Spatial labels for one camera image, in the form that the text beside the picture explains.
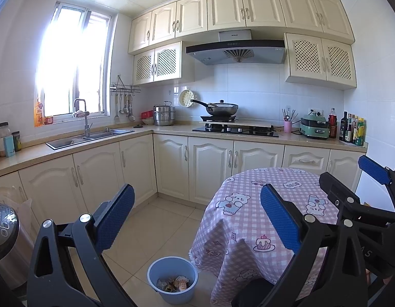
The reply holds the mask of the person's right hand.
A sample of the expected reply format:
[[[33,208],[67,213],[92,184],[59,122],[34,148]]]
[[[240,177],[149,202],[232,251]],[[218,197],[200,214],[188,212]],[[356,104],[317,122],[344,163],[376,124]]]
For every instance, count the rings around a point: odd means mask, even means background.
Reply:
[[[377,277],[375,274],[366,270],[366,279],[368,285],[368,298],[374,297],[375,294],[379,293],[384,286],[386,286],[391,280],[392,277],[388,277],[386,279],[381,279]]]

